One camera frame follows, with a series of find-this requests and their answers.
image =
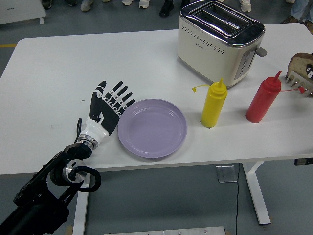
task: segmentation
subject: toaster lever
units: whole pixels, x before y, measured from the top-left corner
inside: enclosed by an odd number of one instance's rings
[[[262,47],[258,48],[255,53],[260,56],[260,57],[264,57],[267,55],[267,51],[265,49],[263,49]]]

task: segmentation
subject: plate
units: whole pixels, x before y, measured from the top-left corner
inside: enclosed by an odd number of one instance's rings
[[[160,158],[176,151],[187,135],[184,114],[161,99],[139,101],[125,110],[118,123],[118,137],[130,152]]]

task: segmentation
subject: white table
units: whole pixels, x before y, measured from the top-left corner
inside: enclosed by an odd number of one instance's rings
[[[45,16],[41,0],[0,0],[0,24],[35,18],[44,24]]]
[[[245,112],[264,79],[282,70],[283,81],[293,55],[312,53],[312,35],[301,24],[266,25],[261,46],[267,56],[256,57],[248,76],[229,89],[211,129],[200,123],[207,89],[191,90],[207,81],[177,57],[177,40],[177,30],[21,40],[0,79],[0,174],[41,169],[73,143],[95,87],[106,80],[109,89],[122,80],[136,101],[158,98],[178,106],[187,119],[186,140],[175,153],[151,160],[128,152],[115,131],[85,160],[88,166],[113,171],[243,163],[259,223],[270,223],[255,170],[267,160],[313,157],[313,103],[284,92],[262,122],[250,123]],[[283,82],[282,89],[290,87]]]

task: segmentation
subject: toaster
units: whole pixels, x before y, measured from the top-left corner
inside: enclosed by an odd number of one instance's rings
[[[247,76],[265,27],[215,0],[201,0],[179,14],[178,57],[211,82],[231,87]]]

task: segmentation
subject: person's foot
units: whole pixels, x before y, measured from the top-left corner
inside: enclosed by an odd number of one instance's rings
[[[164,5],[162,6],[159,15],[161,17],[168,17],[170,15],[170,11],[174,9],[173,1],[165,0]]]
[[[309,20],[305,20],[305,22],[302,22],[302,24],[311,32],[313,30],[312,25],[313,23]]]
[[[185,6],[189,5],[189,4],[190,4],[190,0],[181,0],[180,7],[183,8],[183,7],[185,7]]]
[[[80,6],[81,11],[89,11],[91,9],[91,4],[93,4],[93,0],[83,0]]]
[[[45,10],[48,10],[50,7],[52,7],[52,0],[42,0],[41,3]]]
[[[289,23],[298,23],[299,20],[293,16],[288,16],[285,20],[281,22],[281,24],[289,24]]]
[[[250,12],[251,11],[251,3],[250,0],[239,0],[241,3],[241,10],[243,12]]]
[[[77,0],[65,0],[69,6],[76,6]]]
[[[139,8],[146,9],[149,7],[149,0],[140,0],[139,1]]]
[[[130,4],[132,4],[134,0],[123,0],[122,3],[125,5],[125,6],[129,6]]]

